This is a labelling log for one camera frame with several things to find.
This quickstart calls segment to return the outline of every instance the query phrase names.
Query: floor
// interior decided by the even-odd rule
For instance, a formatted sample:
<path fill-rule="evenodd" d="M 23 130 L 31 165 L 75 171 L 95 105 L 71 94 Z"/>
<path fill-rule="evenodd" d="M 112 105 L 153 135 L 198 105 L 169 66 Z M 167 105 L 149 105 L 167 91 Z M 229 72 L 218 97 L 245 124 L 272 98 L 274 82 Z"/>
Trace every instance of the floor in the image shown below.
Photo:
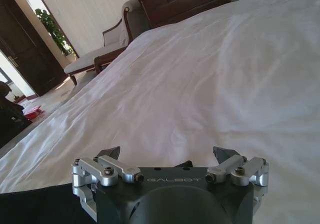
<path fill-rule="evenodd" d="M 24 129 L 15 138 L 10 140 L 6 145 L 0 148 L 0 158 L 16 146 L 16 144 L 26 137 L 33 129 L 49 117 L 55 110 L 70 100 L 77 94 L 85 85 L 87 85 L 96 76 L 95 71 L 82 72 L 75 75 L 77 85 L 75 86 L 71 79 L 68 77 L 61 85 L 50 90 L 41 97 L 27 100 L 22 100 L 19 104 L 24 107 L 24 112 L 31 110 L 36 106 L 41 106 L 41 113 L 32 120 L 32 124 Z"/>

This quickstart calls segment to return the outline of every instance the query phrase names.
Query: door handle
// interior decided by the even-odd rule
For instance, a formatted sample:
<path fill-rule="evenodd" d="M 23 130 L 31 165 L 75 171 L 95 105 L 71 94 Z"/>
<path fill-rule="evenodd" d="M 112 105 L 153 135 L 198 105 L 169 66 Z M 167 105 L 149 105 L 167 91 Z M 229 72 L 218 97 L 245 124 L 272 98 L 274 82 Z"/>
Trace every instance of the door handle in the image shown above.
<path fill-rule="evenodd" d="M 16 56 L 16 57 L 12 57 L 12 56 L 8 56 L 8 59 L 9 59 L 9 61 L 12 63 L 12 65 L 15 67 L 15 68 L 18 68 L 19 67 L 19 65 L 16 63 L 16 59 L 18 59 L 18 57 Z"/>

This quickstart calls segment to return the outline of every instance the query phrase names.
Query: dark wooden door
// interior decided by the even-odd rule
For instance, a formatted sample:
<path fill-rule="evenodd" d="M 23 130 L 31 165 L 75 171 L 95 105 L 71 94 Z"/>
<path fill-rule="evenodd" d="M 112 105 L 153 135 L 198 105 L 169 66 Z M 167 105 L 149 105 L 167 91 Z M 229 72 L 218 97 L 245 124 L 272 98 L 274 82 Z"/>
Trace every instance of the dark wooden door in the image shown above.
<path fill-rule="evenodd" d="M 0 49 L 39 96 L 66 78 L 15 0 L 0 0 Z"/>

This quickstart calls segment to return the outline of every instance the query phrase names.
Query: logo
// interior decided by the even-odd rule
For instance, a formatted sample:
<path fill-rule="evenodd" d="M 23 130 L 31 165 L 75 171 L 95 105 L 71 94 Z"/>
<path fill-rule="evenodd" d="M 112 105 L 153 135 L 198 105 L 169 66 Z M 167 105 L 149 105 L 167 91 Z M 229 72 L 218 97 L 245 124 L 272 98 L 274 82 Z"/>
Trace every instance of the logo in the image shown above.
<path fill-rule="evenodd" d="M 202 178 L 148 178 L 146 181 L 150 183 L 158 183 L 158 182 L 166 182 L 166 183 L 191 183 L 191 182 L 199 182 Z"/>

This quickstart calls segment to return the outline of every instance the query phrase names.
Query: silver metal linkage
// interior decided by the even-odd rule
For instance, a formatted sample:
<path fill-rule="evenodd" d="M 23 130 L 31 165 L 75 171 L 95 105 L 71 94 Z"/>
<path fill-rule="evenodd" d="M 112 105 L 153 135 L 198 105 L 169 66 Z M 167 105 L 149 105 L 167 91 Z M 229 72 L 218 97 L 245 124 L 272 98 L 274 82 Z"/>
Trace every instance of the silver metal linkage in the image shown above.
<path fill-rule="evenodd" d="M 72 164 L 72 191 L 80 198 L 82 208 L 97 221 L 97 205 L 92 188 L 101 183 L 111 187 L 118 183 L 119 176 L 125 183 L 141 183 L 144 176 L 138 167 L 127 166 L 107 155 L 99 156 L 97 162 L 89 158 L 76 159 Z"/>
<path fill-rule="evenodd" d="M 231 172 L 232 183 L 236 186 L 247 186 L 249 182 L 254 184 L 253 190 L 253 214 L 261 205 L 262 197 L 268 193 L 269 163 L 262 158 L 254 157 L 243 166 L 239 166 Z"/>
<path fill-rule="evenodd" d="M 209 167 L 205 180 L 208 183 L 223 183 L 226 176 L 230 174 L 236 167 L 244 164 L 244 158 L 241 155 L 233 155 L 220 165 Z"/>

